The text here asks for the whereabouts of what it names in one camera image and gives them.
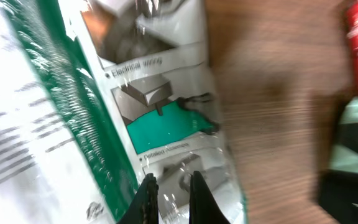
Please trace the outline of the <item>white wet wipe sachet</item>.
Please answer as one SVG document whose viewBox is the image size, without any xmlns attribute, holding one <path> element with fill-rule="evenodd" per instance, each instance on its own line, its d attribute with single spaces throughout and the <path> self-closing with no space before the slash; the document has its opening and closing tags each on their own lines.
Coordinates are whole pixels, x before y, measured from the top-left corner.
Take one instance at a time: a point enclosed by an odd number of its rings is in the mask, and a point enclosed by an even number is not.
<svg viewBox="0 0 358 224">
<path fill-rule="evenodd" d="M 348 102 L 340 116 L 329 168 L 358 174 L 358 96 Z"/>
</svg>

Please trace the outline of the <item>green 3M gloves package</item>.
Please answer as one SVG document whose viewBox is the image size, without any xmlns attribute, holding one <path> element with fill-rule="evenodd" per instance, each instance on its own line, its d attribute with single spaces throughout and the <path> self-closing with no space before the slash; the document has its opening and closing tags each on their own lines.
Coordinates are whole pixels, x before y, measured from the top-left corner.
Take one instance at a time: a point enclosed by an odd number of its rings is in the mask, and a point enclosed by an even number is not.
<svg viewBox="0 0 358 224">
<path fill-rule="evenodd" d="M 203 1 L 0 0 L 0 223 L 118 223 L 149 173 L 189 223 L 194 171 L 246 223 L 208 53 Z"/>
</svg>

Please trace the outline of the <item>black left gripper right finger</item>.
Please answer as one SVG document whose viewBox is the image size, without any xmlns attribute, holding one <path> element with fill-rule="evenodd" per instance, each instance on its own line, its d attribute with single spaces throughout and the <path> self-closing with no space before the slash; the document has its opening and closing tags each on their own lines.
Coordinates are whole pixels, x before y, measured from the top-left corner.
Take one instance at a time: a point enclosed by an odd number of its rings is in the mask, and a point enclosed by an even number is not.
<svg viewBox="0 0 358 224">
<path fill-rule="evenodd" d="M 191 175 L 189 206 L 189 224 L 230 224 L 199 171 Z"/>
</svg>

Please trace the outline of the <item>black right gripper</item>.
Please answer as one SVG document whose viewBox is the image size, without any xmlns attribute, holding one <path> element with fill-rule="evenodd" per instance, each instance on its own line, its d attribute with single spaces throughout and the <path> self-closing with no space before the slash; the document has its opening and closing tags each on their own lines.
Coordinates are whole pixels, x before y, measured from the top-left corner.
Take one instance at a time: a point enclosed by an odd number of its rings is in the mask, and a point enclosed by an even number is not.
<svg viewBox="0 0 358 224">
<path fill-rule="evenodd" d="M 358 224 L 358 174 L 327 172 L 319 182 L 317 201 L 341 224 Z"/>
</svg>

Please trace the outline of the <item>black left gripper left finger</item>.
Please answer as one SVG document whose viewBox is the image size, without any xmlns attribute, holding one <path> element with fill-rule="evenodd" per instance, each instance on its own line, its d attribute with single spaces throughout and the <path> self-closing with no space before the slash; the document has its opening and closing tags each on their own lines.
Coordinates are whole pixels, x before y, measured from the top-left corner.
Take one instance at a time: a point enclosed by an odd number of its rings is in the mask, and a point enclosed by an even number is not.
<svg viewBox="0 0 358 224">
<path fill-rule="evenodd" d="M 117 224 L 159 224 L 158 190 L 154 175 L 147 174 L 128 210 Z"/>
</svg>

